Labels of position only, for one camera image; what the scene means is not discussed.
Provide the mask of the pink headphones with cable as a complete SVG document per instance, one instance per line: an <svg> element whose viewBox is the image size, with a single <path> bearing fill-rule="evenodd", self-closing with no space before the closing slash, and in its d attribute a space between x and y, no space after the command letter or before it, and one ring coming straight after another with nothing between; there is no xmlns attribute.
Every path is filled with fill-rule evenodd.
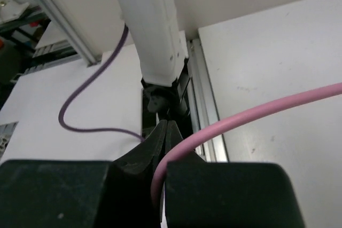
<svg viewBox="0 0 342 228"><path fill-rule="evenodd" d="M154 206L159 203L159 194L165 191L165 180L167 164L171 161L183 160L188 156L194 148L209 141L210 139L227 133L233 129L260 120L267 116L273 116L276 113L310 104L319 100L335 97L341 94L341 84L333 84L325 87L309 90L295 95L283 97L268 103L253 107L231 117L217 121L216 123L196 132L187 139L181 141L172 150L170 150L158 164L151 184L151 199ZM268 128L276 132L280 145L275 143L262 144L265 155L271 157L270 162L261 163L277 163L275 154L280 154L282 160L287 160L293 166L294 161L290 159L290 154L294 153L300 145L300 141L296 138L296 134L305 132L305 125L302 119L295 115L283 122L271 120Z"/></svg>

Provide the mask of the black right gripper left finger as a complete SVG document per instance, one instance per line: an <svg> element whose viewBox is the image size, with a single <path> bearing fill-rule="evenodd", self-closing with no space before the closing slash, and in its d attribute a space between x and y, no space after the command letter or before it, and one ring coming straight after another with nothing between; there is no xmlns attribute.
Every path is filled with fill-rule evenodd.
<svg viewBox="0 0 342 228"><path fill-rule="evenodd" d="M159 227L153 173L167 122L115 161L8 160L1 165L1 227Z"/></svg>

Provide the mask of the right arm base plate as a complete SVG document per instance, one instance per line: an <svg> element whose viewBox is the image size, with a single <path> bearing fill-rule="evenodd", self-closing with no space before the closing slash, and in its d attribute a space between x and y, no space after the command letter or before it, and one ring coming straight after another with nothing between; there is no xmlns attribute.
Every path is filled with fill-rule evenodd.
<svg viewBox="0 0 342 228"><path fill-rule="evenodd" d="M142 136L146 138L161 120L175 121L183 138L193 132L186 89L190 79L163 87L141 81Z"/></svg>

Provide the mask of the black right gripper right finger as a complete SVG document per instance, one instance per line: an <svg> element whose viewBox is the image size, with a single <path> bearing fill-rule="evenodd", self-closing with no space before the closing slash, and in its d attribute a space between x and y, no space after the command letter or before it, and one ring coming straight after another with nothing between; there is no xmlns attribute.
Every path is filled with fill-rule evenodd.
<svg viewBox="0 0 342 228"><path fill-rule="evenodd" d="M165 214L168 227L305 227L280 165L205 162L195 152L167 164Z"/></svg>

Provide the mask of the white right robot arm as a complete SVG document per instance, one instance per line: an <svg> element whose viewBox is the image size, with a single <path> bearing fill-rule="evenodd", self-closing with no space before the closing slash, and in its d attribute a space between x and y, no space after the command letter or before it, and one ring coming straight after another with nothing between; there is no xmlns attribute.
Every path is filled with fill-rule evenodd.
<svg viewBox="0 0 342 228"><path fill-rule="evenodd" d="M160 122L113 162L8 160L1 165L1 227L304 227L292 184L274 163L210 163L195 148L224 132L219 124L182 138L189 78L174 0L118 0L125 21L109 59L64 102L113 62L131 35L148 109Z"/></svg>

